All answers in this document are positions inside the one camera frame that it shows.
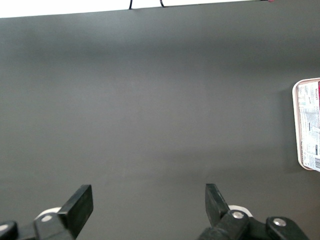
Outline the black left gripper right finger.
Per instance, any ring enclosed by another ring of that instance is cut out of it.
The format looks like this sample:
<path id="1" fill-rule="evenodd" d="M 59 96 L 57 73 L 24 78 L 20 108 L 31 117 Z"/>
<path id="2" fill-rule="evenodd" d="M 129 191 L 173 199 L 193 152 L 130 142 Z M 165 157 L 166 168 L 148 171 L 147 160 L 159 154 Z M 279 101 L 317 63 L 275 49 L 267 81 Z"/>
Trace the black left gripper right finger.
<path id="1" fill-rule="evenodd" d="M 268 217 L 264 223 L 256 220 L 247 209 L 232 209 L 218 187 L 205 186 L 205 210 L 210 222 L 199 240 L 307 240 L 307 235 L 291 219 Z"/>

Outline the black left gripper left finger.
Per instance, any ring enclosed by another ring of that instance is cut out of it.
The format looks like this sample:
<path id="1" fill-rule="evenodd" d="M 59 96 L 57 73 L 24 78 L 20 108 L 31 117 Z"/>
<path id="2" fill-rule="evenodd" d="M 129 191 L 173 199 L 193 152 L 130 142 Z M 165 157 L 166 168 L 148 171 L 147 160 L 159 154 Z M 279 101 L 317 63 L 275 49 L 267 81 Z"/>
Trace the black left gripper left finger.
<path id="1" fill-rule="evenodd" d="M 2 240 L 75 240 L 94 209 L 92 186 L 80 188 L 61 207 L 41 212 L 28 225 L 14 220 L 0 223 Z"/>

